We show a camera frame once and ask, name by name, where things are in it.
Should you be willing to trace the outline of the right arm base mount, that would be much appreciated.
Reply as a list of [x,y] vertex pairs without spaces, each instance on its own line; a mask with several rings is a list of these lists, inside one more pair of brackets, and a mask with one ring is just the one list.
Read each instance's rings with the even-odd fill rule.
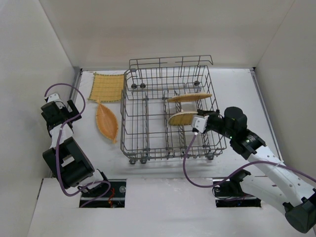
[[215,205],[220,208],[228,207],[258,207],[261,208],[261,200],[250,194],[244,193],[240,186],[229,179],[219,184],[222,179],[213,179],[212,194],[215,197]]

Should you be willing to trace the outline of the orange rounded woven plate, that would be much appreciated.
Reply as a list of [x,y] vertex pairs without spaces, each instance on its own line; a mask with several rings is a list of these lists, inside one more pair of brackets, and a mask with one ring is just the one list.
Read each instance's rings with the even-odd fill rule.
[[192,101],[198,101],[201,99],[206,99],[212,97],[212,94],[210,93],[189,93],[189,94],[183,94],[183,95],[177,95],[172,98],[167,99],[169,103],[176,103],[176,102],[192,102]]

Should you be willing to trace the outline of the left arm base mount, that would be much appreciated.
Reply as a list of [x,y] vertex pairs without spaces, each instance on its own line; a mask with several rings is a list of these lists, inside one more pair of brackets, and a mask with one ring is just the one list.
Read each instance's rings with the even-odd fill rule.
[[107,184],[100,184],[88,192],[82,193],[79,201],[80,208],[125,208],[126,180],[110,180]]

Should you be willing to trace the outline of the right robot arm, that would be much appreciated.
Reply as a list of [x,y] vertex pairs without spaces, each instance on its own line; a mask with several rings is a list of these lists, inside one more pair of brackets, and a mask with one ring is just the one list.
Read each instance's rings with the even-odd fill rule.
[[194,132],[209,131],[230,140],[230,146],[248,165],[261,170],[274,185],[258,180],[242,166],[227,179],[243,193],[268,203],[282,213],[297,231],[307,233],[316,224],[316,189],[301,179],[302,173],[290,168],[273,154],[266,142],[247,127],[247,116],[238,107],[219,110],[198,110],[192,121]]

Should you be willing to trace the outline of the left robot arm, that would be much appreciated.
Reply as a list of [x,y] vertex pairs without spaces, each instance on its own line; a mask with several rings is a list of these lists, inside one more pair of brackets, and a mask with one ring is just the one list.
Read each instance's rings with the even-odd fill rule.
[[82,193],[97,194],[106,185],[105,174],[96,170],[73,138],[73,121],[81,115],[72,100],[67,101],[70,110],[60,99],[47,99],[41,107],[51,138],[50,148],[42,157],[64,190],[78,188]]

